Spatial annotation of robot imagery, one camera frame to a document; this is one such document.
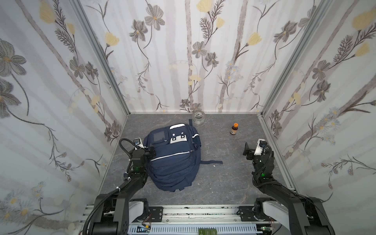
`table surface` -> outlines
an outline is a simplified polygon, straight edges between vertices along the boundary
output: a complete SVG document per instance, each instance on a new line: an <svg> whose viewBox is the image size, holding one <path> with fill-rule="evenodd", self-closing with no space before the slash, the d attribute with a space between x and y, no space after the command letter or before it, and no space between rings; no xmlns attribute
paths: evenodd
<svg viewBox="0 0 376 235"><path fill-rule="evenodd" d="M191 114L131 114L125 124L122 138L144 137L157 128L187 123ZM238 123L236 135L230 130ZM148 178L145 186L133 198L147 198L149 205L214 205L253 204L257 197L265 197L252 184L252 162L243 156L245 142L255 148L265 133L256 114L209 114L205 123L195 126L201 139L201 160L220 160L221 164L200 165L192 183L182 191L167 192L158 189ZM101 193L107 193L123 182L128 157L118 146ZM276 162L273 176L286 185Z"/></svg>

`metal corner post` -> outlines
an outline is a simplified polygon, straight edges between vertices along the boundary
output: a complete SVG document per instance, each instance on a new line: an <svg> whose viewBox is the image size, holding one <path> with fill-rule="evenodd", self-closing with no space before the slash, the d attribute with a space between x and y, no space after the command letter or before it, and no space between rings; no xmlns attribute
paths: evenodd
<svg viewBox="0 0 376 235"><path fill-rule="evenodd" d="M127 104L125 103L125 100L123 99L123 95L116 83L116 79L114 78L114 75L112 74L111 72L111 69L110 69L110 66L108 65L108 62L107 62L107 59L105 57L105 55L103 54L103 50L94 34L94 31L89 23L89 20L83 10L83 7L80 3L79 0L69 0L69 2L71 3L72 7L73 7L73 10L78 18L78 20L80 21L81 23L81 26L83 27L84 29L84 32L86 34L86 36L88 37L89 39L89 42L93 48L93 51L95 52L95 54L97 55L101 65L102 65L102 68L104 69L108 79L109 79L109 82L111 84L111 87L123 109L123 111L125 112L126 115L129 115L130 114L130 111L128 109L128 106Z"/></svg>
<svg viewBox="0 0 376 235"><path fill-rule="evenodd" d="M291 55L289 61L287 62L286 67L281 73L281 76L279 77L277 83L275 84L273 90L269 94L269 97L267 101L265 102L264 108L262 109L262 115L266 114L269 109L271 108L271 105L277 98L279 92L281 91L281 88L283 87L285 81L288 78L288 75L296 65L296 62L298 61L299 57L304 52L305 48L307 47L309 40L312 38L312 35L318 28L321 20L324 18L327 10L329 9L331 3L333 0L321 0L320 4L317 7L317 10L312 16L312 19L309 21L309 24L307 25L306 30L303 33L302 38L300 39L298 45L296 46L293 54Z"/></svg>

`backpack strap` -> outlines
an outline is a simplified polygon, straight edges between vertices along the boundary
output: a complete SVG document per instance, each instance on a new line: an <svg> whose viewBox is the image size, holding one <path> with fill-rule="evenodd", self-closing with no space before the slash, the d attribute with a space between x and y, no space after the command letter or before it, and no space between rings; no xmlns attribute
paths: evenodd
<svg viewBox="0 0 376 235"><path fill-rule="evenodd" d="M214 163L223 164L223 161L210 160L210 161L201 161L200 162L200 164L204 164L204 165L214 164Z"/></svg>

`white reflective stripe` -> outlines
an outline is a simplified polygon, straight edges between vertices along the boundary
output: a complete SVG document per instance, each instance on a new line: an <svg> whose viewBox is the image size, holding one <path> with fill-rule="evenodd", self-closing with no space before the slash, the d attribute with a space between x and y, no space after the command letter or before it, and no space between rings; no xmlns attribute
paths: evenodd
<svg viewBox="0 0 376 235"><path fill-rule="evenodd" d="M188 152L183 152L183 153L174 153L174 154L171 154L171 155L167 155L167 156L163 156L163 157L155 158L155 159L152 159L152 160L150 160L150 161L152 162L152 161L155 161L155 160L158 160L158 159L161 159L161 158L167 158L167 157L171 157L171 156L179 155L179 154L184 154L184 153L190 153L190 151L188 151Z"/></svg>
<svg viewBox="0 0 376 235"><path fill-rule="evenodd" d="M170 127L170 130L177 128L177 127L181 127L181 126L185 126L185 124L182 123L182 124L173 125L173 126Z"/></svg>

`bottle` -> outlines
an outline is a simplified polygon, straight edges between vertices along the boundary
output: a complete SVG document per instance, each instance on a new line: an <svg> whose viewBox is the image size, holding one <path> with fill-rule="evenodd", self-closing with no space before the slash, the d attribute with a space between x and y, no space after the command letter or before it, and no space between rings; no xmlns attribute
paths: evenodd
<svg viewBox="0 0 376 235"><path fill-rule="evenodd" d="M236 134L236 131L238 130L238 124L237 123L234 123L234 126L231 128L231 135L234 135Z"/></svg>

